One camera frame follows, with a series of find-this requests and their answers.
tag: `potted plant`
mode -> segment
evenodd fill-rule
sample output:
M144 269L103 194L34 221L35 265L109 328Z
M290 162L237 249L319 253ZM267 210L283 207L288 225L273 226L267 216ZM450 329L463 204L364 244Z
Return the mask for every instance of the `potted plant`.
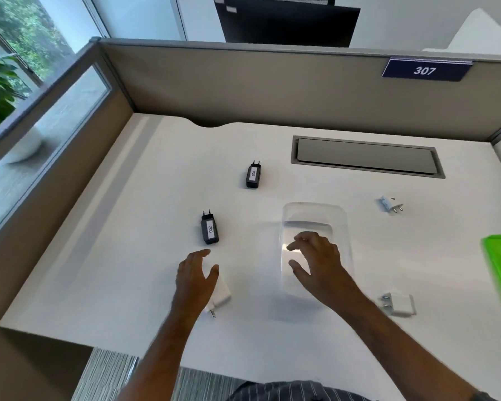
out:
M14 55L0 57L0 124L11 114L14 109L16 99L25 99L26 97L17 93L12 82L19 80L16 67L9 64L8 60L15 60ZM32 156L41 146L43 139L37 128L30 129L15 146L6 154L4 160L8 163L25 160Z

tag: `blue sign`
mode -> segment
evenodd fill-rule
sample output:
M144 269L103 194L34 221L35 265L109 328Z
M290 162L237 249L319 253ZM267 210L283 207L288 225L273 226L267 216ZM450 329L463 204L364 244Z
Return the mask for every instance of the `blue sign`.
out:
M464 60L390 58L382 76L396 79L459 82L472 66L472 61Z

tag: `gray cable flap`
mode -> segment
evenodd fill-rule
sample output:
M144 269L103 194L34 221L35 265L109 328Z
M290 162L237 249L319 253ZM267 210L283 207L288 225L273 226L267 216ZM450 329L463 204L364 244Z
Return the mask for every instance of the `gray cable flap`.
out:
M294 136L292 163L444 178L435 148Z

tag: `tree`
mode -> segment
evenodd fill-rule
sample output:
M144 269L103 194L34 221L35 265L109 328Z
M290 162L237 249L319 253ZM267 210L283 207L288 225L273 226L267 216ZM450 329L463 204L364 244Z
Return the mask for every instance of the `tree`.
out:
M0 34L41 79L73 54L39 0L0 0Z

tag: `black monitor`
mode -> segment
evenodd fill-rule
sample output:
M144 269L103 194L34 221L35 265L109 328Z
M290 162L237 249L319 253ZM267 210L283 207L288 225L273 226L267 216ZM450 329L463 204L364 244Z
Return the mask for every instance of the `black monitor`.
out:
M284 0L214 0L227 42L348 47L359 8Z

